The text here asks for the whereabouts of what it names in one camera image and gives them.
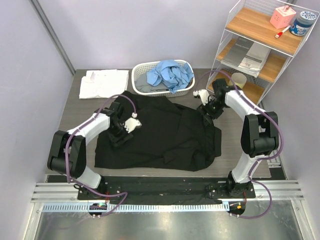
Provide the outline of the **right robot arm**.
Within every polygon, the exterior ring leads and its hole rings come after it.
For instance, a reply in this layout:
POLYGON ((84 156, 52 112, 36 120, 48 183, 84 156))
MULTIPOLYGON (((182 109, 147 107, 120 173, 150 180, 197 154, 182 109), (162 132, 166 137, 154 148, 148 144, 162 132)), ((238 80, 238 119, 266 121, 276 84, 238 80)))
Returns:
POLYGON ((231 108, 242 119, 241 157, 228 174, 225 190, 228 196, 240 198, 250 189, 251 178, 260 162, 279 147, 278 116, 266 112, 249 100, 243 90, 229 86, 224 78, 212 83, 214 94, 206 89, 193 92, 201 100, 198 111, 208 120, 217 119, 225 108, 231 108))

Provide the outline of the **black long sleeve shirt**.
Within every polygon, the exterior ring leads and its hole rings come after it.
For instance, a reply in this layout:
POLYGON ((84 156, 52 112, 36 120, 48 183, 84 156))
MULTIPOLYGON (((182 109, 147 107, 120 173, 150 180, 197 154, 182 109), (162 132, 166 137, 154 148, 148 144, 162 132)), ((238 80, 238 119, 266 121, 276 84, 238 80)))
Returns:
POLYGON ((160 168, 184 171, 206 169, 222 154, 222 131, 199 111, 173 103, 165 96, 150 97, 123 92, 115 99, 127 120, 136 107, 142 126, 133 137, 114 146, 109 131, 99 134, 95 148, 97 168, 160 168))

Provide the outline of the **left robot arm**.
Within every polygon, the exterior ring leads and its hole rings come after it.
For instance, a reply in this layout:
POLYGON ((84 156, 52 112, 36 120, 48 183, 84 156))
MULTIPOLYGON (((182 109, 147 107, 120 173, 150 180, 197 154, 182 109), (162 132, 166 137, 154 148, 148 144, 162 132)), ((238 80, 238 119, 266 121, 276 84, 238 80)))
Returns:
POLYGON ((124 108, 113 102, 110 108, 97 109, 81 125, 68 131, 58 130, 53 135, 47 168, 59 174, 69 176, 77 184, 89 188, 89 194, 100 200, 107 192, 104 177, 87 166, 87 145, 100 133, 107 131, 111 144, 118 147, 133 137, 132 132, 141 127, 133 112, 131 117, 122 121, 124 108))

